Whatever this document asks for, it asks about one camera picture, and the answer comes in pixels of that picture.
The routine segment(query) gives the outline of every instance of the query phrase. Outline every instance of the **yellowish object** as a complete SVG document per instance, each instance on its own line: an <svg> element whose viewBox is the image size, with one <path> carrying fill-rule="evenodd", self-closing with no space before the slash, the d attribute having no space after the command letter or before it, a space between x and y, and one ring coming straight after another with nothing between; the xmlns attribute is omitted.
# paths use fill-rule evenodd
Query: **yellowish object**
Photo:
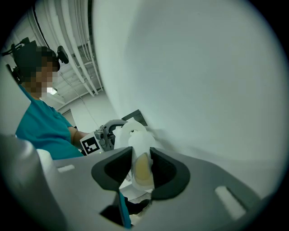
<svg viewBox="0 0 289 231"><path fill-rule="evenodd" d="M153 185L153 174L150 171L148 154L145 152L135 162L135 180L140 185Z"/></svg>

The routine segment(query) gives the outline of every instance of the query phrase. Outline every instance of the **ceiling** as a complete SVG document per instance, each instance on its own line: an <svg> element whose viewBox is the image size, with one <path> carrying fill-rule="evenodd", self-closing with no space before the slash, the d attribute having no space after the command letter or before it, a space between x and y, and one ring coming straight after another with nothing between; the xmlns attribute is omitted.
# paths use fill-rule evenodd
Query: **ceiling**
<svg viewBox="0 0 289 231"><path fill-rule="evenodd" d="M28 37L30 41L35 40L38 46L49 46L54 52L57 52L57 47L62 45L67 46L69 52L73 58L68 64L61 63L61 69L58 71L58 78L53 83L53 87L57 89L57 94L48 94L47 97L42 98L44 102L48 105L60 109L72 100L77 99L78 95L83 95L89 93L85 84L89 87L91 97L96 95L93 90L92 84L97 91L101 90L101 81L98 80L97 74L100 79L100 74L98 71L97 61L95 58L94 47L92 44L92 57L95 62L95 68L93 66L88 40L93 40L91 34L91 0L67 0L69 5L70 19L68 17L63 17L62 5L63 2L60 0L54 1L54 9L51 9L51 2L49 0L40 0L35 4L35 10L33 8L28 10L28 12L19 20L12 30L10 36L8 37L3 50L8 50L12 43L19 43L25 37ZM59 33L56 33L56 28L54 27L55 17L51 17L53 10L56 10L59 19L59 25L63 34L64 40L59 39ZM80 54L81 60L77 59L72 45L71 39L69 39L65 21L70 21L72 25L72 33L75 38L76 46ZM13 58L9 55L4 56L4 60L11 67L15 66ZM72 68L71 63L74 62L77 66L81 77L84 79L85 83L81 82L77 73ZM83 62L85 69L89 77L91 78L91 83L89 83L84 69L79 66L79 63Z"/></svg>

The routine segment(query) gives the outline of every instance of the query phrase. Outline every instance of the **gray surface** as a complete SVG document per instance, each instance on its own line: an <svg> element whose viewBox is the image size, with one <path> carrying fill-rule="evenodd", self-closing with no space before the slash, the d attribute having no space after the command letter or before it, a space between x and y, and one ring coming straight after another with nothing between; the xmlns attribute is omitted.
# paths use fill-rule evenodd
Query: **gray surface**
<svg viewBox="0 0 289 231"><path fill-rule="evenodd" d="M127 123L127 121L110 120L106 124L100 126L100 128L94 132L96 138L99 139L99 142L105 152L114 149L114 144L112 144L111 140L107 138L107 135L110 133L110 130L113 131L115 127L123 126L125 123Z"/></svg>
<svg viewBox="0 0 289 231"><path fill-rule="evenodd" d="M260 201L243 183L220 167L188 156L158 149L183 162L191 180L185 190L173 199L153 201L135 230L202 230L210 231L232 222L214 190L227 186L247 208Z"/></svg>
<svg viewBox="0 0 289 231"><path fill-rule="evenodd" d="M112 204L116 192L103 190L91 176L91 168L95 163L123 148L58 161L52 161L50 154L44 151L40 163L29 142L16 138L3 140L5 142L1 146L7 155L1 156L1 164L6 176L12 176L6 178L8 185L26 209L34 211L35 218L46 221L46 226L55 224L53 221L56 221L55 225L64 221L67 230L123 230L99 215L106 206ZM233 224L214 193L214 189L221 185L226 186L248 210L258 206L260 200L256 194L220 167L178 153L158 150L185 163L190 170L191 180L175 198L153 201L134 230L209 231ZM12 161L9 165L3 165L7 163L7 157ZM57 170L57 167L67 165L73 165L75 169L64 173ZM55 215L59 217L59 223L57 219L53 220Z"/></svg>

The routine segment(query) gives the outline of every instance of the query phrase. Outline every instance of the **black panel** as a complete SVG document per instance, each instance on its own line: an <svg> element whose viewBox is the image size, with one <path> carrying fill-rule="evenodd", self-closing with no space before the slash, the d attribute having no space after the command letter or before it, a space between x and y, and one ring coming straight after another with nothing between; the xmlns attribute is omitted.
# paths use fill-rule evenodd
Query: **black panel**
<svg viewBox="0 0 289 231"><path fill-rule="evenodd" d="M123 226L124 225L124 218L121 212L121 202L119 198L119 194L116 195L113 204L107 206L104 210L100 212L100 215L104 216L108 220Z"/></svg>
<svg viewBox="0 0 289 231"><path fill-rule="evenodd" d="M131 169L132 147L128 147L100 162L91 169L93 179L106 190L118 192Z"/></svg>
<svg viewBox="0 0 289 231"><path fill-rule="evenodd" d="M154 191L152 200L164 200L179 195L190 181L190 171L186 165L155 148L150 148Z"/></svg>
<svg viewBox="0 0 289 231"><path fill-rule="evenodd" d="M143 118L143 115L141 114L141 112L139 110L136 110L136 111L126 115L125 117L122 118L122 120L127 121L128 119L130 119L132 117L135 119L135 121L138 121L143 126L147 126L147 123L146 123L145 119Z"/></svg>

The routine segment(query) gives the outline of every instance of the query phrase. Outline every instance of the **person's arm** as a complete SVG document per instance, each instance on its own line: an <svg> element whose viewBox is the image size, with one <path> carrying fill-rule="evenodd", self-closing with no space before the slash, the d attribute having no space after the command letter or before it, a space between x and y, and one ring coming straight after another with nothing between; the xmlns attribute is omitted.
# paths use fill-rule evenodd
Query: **person's arm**
<svg viewBox="0 0 289 231"><path fill-rule="evenodd" d="M82 139L84 136L88 135L89 133L80 132L74 127L68 127L68 130L70 132L71 144L76 146L78 149L83 149L80 143L80 139Z"/></svg>

